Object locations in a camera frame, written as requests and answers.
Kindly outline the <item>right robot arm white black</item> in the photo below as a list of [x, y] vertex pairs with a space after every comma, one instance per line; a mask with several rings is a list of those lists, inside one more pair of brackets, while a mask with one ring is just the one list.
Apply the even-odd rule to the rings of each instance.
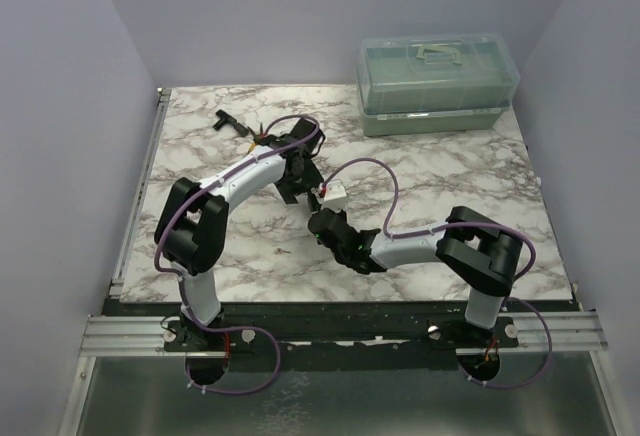
[[516, 280], [523, 246], [514, 230], [465, 206], [453, 208], [441, 225], [394, 235], [381, 229], [357, 230], [344, 210], [332, 209], [315, 212], [308, 229], [338, 264], [359, 274], [423, 263], [446, 265], [470, 287], [454, 337], [480, 348], [496, 336], [499, 311]]

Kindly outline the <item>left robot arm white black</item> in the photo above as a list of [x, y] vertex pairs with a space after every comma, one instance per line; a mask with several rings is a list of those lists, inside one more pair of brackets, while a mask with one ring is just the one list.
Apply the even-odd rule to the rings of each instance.
[[280, 136], [264, 132], [240, 161], [200, 182], [187, 178], [170, 189], [154, 241], [154, 266], [177, 277], [180, 319], [164, 329], [170, 351], [209, 351], [233, 332], [272, 335], [255, 326], [221, 328], [216, 319], [222, 305], [216, 294], [214, 266], [225, 247], [228, 220], [234, 209], [269, 185], [291, 205], [305, 195], [317, 205], [313, 190], [323, 178], [313, 163], [325, 136], [319, 123], [306, 115], [278, 118], [295, 122]]

